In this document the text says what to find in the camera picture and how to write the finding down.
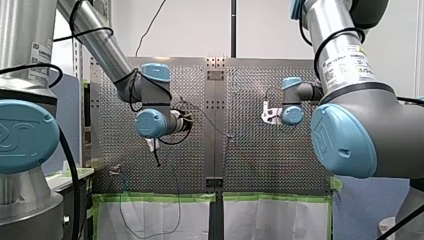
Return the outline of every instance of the metal pole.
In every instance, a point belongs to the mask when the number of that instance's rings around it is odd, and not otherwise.
[[[231,0],[231,58],[237,58],[237,0]]]

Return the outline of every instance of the black cable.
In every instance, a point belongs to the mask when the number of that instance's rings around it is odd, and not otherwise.
[[[302,35],[303,40],[312,47],[312,42],[306,37],[305,31],[303,29],[303,6],[305,5],[305,0],[302,1],[301,7],[299,8],[299,31]]]
[[[162,166],[162,164],[160,164],[159,157],[158,157],[158,151],[156,149],[156,139],[154,139],[154,138],[153,138],[153,155],[155,156],[157,167]]]
[[[72,34],[71,36],[67,36],[67,37],[63,37],[63,38],[56,38],[56,39],[53,40],[53,42],[61,42],[61,41],[66,41],[66,40],[73,39],[73,38],[78,38],[78,37],[81,37],[83,35],[86,35],[86,34],[89,34],[89,33],[92,33],[92,32],[97,32],[97,31],[100,31],[100,30],[109,31],[111,36],[113,36],[115,34],[112,28],[101,27],[101,28],[95,28],[95,29],[84,31],[84,32],[80,32],[78,34]]]
[[[275,89],[275,90],[278,90],[278,91],[282,91],[282,92],[284,92],[284,89],[282,89],[282,88],[269,87],[269,88],[266,90],[266,92],[265,92],[264,101],[268,101],[268,94],[269,94],[269,91],[271,91],[272,89]]]
[[[160,138],[158,138],[158,139],[159,139],[159,142],[161,142],[161,143],[163,143],[165,145],[175,146],[175,145],[178,145],[178,144],[184,142],[188,138],[188,136],[190,135],[190,133],[191,133],[191,128],[187,131],[186,135],[180,141],[178,141],[178,142],[166,142],[166,141],[164,141],[164,140],[162,140]]]
[[[420,99],[406,98],[406,97],[397,97],[397,99],[399,101],[403,101],[403,102],[410,102],[410,103],[415,103],[415,104],[418,104],[418,105],[424,105],[424,101],[420,100]]]
[[[71,149],[69,148],[68,141],[66,140],[65,135],[63,134],[62,129],[60,130],[60,144],[62,145],[63,152],[65,153],[66,160],[69,164],[69,170],[71,171],[72,178],[72,187],[74,190],[74,219],[72,223],[72,240],[78,240],[79,237],[79,223],[80,223],[80,186],[78,180],[78,171],[75,164],[74,157],[72,156]]]
[[[180,199],[181,190],[180,190],[180,183],[179,183],[178,176],[177,176],[177,173],[176,173],[175,168],[174,168],[173,170],[174,170],[175,181],[176,181],[176,184],[177,184],[178,221],[177,221],[177,224],[175,225],[175,227],[174,227],[174,229],[173,229],[172,231],[169,231],[169,232],[162,232],[162,233],[156,233],[156,234],[150,235],[150,236],[148,236],[148,237],[140,237],[140,236],[138,236],[138,235],[137,235],[137,233],[136,233],[134,230],[132,230],[132,229],[128,226],[128,224],[127,224],[127,220],[125,219],[125,217],[124,217],[124,213],[122,212],[122,195],[123,195],[124,193],[122,193],[122,194],[120,195],[120,197],[119,197],[119,211],[120,211],[120,213],[121,213],[121,217],[122,217],[122,220],[124,221],[124,225],[125,225],[125,227],[126,227],[126,228],[127,228],[127,229],[131,232],[131,234],[132,234],[134,237],[136,237],[136,238],[138,238],[138,239],[150,239],[150,238],[157,237],[157,236],[169,235],[169,234],[173,234],[173,233],[175,233],[175,232],[177,231],[178,227],[180,226],[180,223],[181,223],[181,199]],[[124,182],[125,189],[126,189],[126,191],[128,191],[128,181],[126,181],[126,179],[124,178],[124,176],[122,175],[122,173],[120,173],[120,175],[121,175],[122,180],[123,180],[123,182]]]
[[[400,222],[396,223],[395,226],[390,228],[387,232],[385,232],[383,235],[377,238],[377,240],[385,240],[388,237],[390,237],[393,233],[395,233],[397,230],[401,229],[403,226],[408,224],[410,221],[412,221],[414,218],[418,217],[421,213],[424,212],[424,205],[417,208],[415,211],[413,211],[411,214],[406,216],[404,219],[402,219]]]
[[[71,15],[69,16],[69,28],[71,29],[71,34],[72,35],[75,35],[76,34],[75,33],[75,26],[74,26],[74,24],[75,24],[75,18],[77,17],[77,12],[81,8],[81,5],[82,5],[82,2],[83,1],[84,0],[77,0],[77,2],[74,4],[74,7],[72,8]]]
[[[324,50],[324,48],[327,46],[327,44],[329,42],[331,42],[333,39],[339,37],[342,35],[342,33],[346,33],[346,32],[357,32],[359,34],[359,36],[361,37],[361,42],[364,43],[365,41],[365,32],[362,29],[359,28],[355,28],[355,27],[349,27],[349,28],[345,28],[336,32],[333,32],[332,34],[330,34],[330,36],[328,36],[322,43],[321,45],[319,45],[316,53],[315,53],[315,58],[314,58],[314,71],[315,71],[315,75],[317,76],[318,79],[319,78],[319,71],[318,71],[318,64],[319,64],[319,57],[322,53],[322,51]]]
[[[131,79],[131,83],[130,83],[130,85],[129,85],[129,92],[130,92],[130,99],[129,99],[129,104],[130,104],[130,109],[131,109],[131,111],[133,111],[133,112],[135,112],[135,113],[137,113],[137,112],[140,112],[141,110],[143,110],[143,106],[141,106],[139,109],[135,109],[134,108],[134,106],[133,106],[133,101],[132,100],[135,100],[136,102],[137,101],[139,101],[139,102],[142,102],[142,99],[136,99],[135,97],[134,97],[134,93],[133,93],[133,91],[134,91],[134,89],[135,89],[135,81],[137,80],[137,76],[140,74],[140,72],[138,71],[138,69],[137,68],[135,68],[132,72],[131,72],[131,74],[134,74],[134,77],[133,77],[133,79]]]
[[[222,136],[225,136],[225,137],[227,137],[227,138],[233,138],[232,136],[230,136],[230,135],[228,135],[228,134],[224,133],[223,131],[221,131],[220,129],[218,129],[218,128],[216,127],[216,125],[212,122],[212,120],[208,117],[208,115],[205,113],[205,111],[203,111],[200,107],[198,107],[198,106],[194,105],[194,104],[193,104],[193,103],[191,103],[191,102],[185,101],[185,100],[180,100],[180,101],[178,101],[175,105],[178,105],[178,104],[180,104],[180,103],[182,103],[182,104],[187,104],[187,105],[189,105],[189,106],[191,106],[191,107],[193,107],[193,108],[197,109],[198,111],[200,111],[200,112],[203,114],[203,116],[206,118],[206,120],[208,120],[208,122],[212,125],[212,127],[215,129],[215,131],[217,131],[218,133],[220,133]]]
[[[138,44],[137,50],[135,51],[135,56],[138,57],[138,51],[141,48],[141,44],[143,43],[144,37],[149,33],[150,28],[152,28],[153,23],[155,22],[157,16],[159,15],[160,11],[162,10],[163,5],[165,4],[166,0],[163,0],[161,5],[159,6],[159,9],[157,10],[155,16],[153,17],[152,21],[150,21],[149,27],[147,28],[146,32],[141,36],[140,42]]]
[[[6,74],[6,73],[10,73],[10,72],[16,72],[16,71],[21,71],[21,70],[25,70],[25,69],[29,69],[29,68],[53,68],[55,70],[57,70],[58,72],[58,76],[56,78],[56,80],[54,80],[53,83],[51,83],[49,85],[49,88],[52,88],[54,86],[56,86],[63,78],[63,71],[62,69],[60,69],[60,67],[50,64],[50,63],[32,63],[32,64],[27,64],[27,65],[19,65],[16,67],[10,67],[10,68],[5,68],[5,69],[1,69],[0,70],[0,75],[2,74]]]
[[[166,88],[164,88],[164,87],[162,87],[162,85],[160,85],[160,84],[158,84],[158,83],[156,83],[155,81],[153,81],[152,79],[150,79],[149,77],[147,77],[147,76],[145,76],[143,73],[141,73],[140,72],[140,74],[149,82],[149,83],[151,83],[151,84],[153,84],[153,85],[155,85],[156,87],[158,87],[158,88],[160,88],[162,91],[164,91],[165,93],[166,93],[166,95],[168,95],[168,97],[169,97],[169,101],[172,101],[172,94],[171,94],[171,92],[168,90],[168,89],[166,89]]]

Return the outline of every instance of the pegboard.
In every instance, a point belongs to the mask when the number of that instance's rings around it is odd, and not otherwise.
[[[194,129],[178,146],[161,145],[160,168],[135,131],[135,114],[116,97],[115,87],[98,66],[92,66],[97,69],[92,70],[97,72],[94,78],[92,73],[92,101],[98,101],[98,107],[92,106],[92,152],[101,163],[95,192],[123,190],[122,180],[109,174],[111,167],[121,164],[131,191],[175,193],[177,176],[185,193],[205,192],[206,178],[218,177],[223,178],[224,191],[328,194],[328,173],[316,159],[310,139],[313,106],[303,105],[305,121],[295,129],[266,125],[260,117],[269,87],[281,87],[281,80],[289,76],[314,80],[311,61],[221,59],[219,68],[211,61],[131,59],[134,66],[168,64],[173,104],[183,97],[196,106],[178,106],[194,114]],[[218,71],[213,79],[212,70]],[[271,107],[281,106],[281,93],[272,92],[270,98]]]
[[[309,61],[243,60],[227,62],[227,132],[224,190],[327,194],[329,173],[317,160],[309,128],[315,106],[302,104],[303,123],[296,127],[262,122],[262,103],[270,87],[299,76],[315,81]],[[271,89],[270,108],[281,107],[281,91]]]

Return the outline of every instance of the green tape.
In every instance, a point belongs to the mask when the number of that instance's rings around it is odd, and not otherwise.
[[[343,189],[343,182],[336,177],[330,177],[330,188],[341,192]]]
[[[124,192],[119,194],[96,194],[93,201],[105,202],[161,202],[161,203],[202,203],[214,202],[215,194],[172,194]]]
[[[258,201],[258,200],[276,200],[286,202],[305,202],[305,203],[329,203],[331,196],[308,196],[297,194],[272,194],[272,193],[223,193],[224,201]]]
[[[98,230],[98,222],[99,222],[99,212],[100,212],[100,202],[93,201],[93,239],[97,240],[97,230]]]
[[[333,197],[328,202],[328,217],[327,217],[327,239],[333,239]]]

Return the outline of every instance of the robotic arm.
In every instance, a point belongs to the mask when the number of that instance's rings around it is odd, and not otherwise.
[[[73,34],[106,26],[91,5],[83,0],[0,1],[2,239],[60,240],[63,224],[67,224],[64,222],[63,198],[51,192],[40,167],[56,150],[59,136],[62,145],[66,142],[62,141],[63,134],[60,134],[55,120],[57,98],[50,90],[46,68],[55,67],[50,61],[56,8],[70,21]],[[139,135],[156,139],[190,130],[190,116],[171,110],[168,66],[149,63],[140,69],[134,68],[109,31],[91,31],[78,39],[113,81],[122,101],[130,105],[143,103],[143,109],[136,111],[135,126]],[[65,149],[66,152],[70,160],[69,148]],[[72,169],[73,182],[77,184],[76,169]],[[78,238],[75,226],[77,224],[74,224],[73,239]]]
[[[310,32],[322,91],[312,91],[320,88],[301,79],[285,79],[283,108],[271,111],[265,101],[262,118],[271,124],[296,125],[302,120],[299,103],[319,100],[312,140],[329,171],[357,178],[420,179],[424,108],[400,104],[394,90],[377,81],[362,47],[364,30],[379,23],[387,4],[388,0],[293,1],[292,18],[302,20]]]
[[[69,20],[74,34],[107,26],[88,1],[59,0],[57,8]],[[143,110],[136,118],[137,131],[142,137],[160,138],[191,128],[185,113],[171,110],[168,66],[150,63],[140,71],[134,69],[108,31],[96,31],[78,39],[113,81],[123,101],[143,103]]]

